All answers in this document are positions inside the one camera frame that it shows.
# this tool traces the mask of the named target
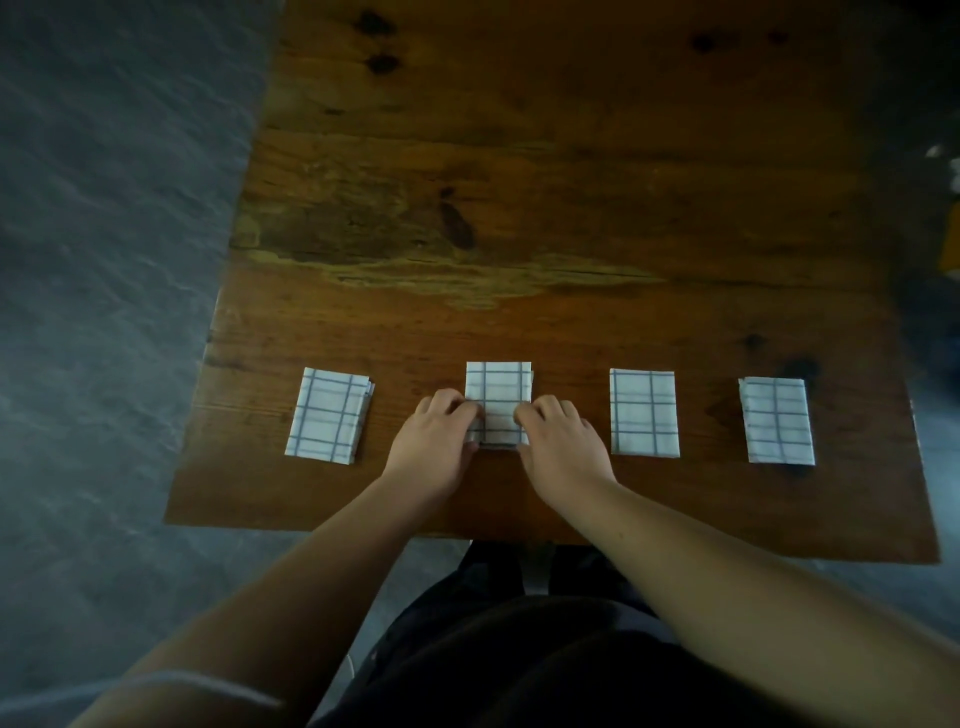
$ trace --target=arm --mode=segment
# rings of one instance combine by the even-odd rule
[[[541,397],[516,418],[538,494],[697,657],[826,724],[958,724],[956,645],[620,486],[570,402]]]
[[[143,686],[105,693],[74,725],[303,725],[397,556],[455,490],[475,450],[464,437],[478,411],[453,390],[425,398],[396,436],[383,475],[128,672],[193,670],[278,697],[280,710],[190,686]]]

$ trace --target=left hand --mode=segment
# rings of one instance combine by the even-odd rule
[[[409,483],[426,497],[446,499],[477,451],[477,444],[464,438],[480,414],[480,405],[465,401],[455,389],[424,397],[396,434],[382,477]]]

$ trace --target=person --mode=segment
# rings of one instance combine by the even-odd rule
[[[425,398],[379,478],[128,673],[190,670],[278,708],[148,684],[75,725],[308,723],[391,565],[456,490],[478,416],[454,390]],[[623,487],[571,402],[523,402],[516,420],[537,495],[597,550],[558,550],[551,595],[524,596],[510,549],[473,544],[317,725],[960,725],[955,644]]]

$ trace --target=right hand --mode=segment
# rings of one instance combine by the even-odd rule
[[[530,445],[516,447],[523,469],[549,505],[591,482],[616,482],[603,440],[572,402],[553,395],[523,401],[516,406],[514,419],[530,440]]]

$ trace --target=wood grain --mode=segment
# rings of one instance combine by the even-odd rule
[[[167,520],[312,528],[468,360],[609,441],[676,372],[682,458],[625,484],[780,553],[932,562],[831,2],[288,3]],[[304,366],[370,376],[354,466],[284,456]],[[816,468],[751,465],[736,380],[805,376]],[[514,453],[432,534],[574,541]]]

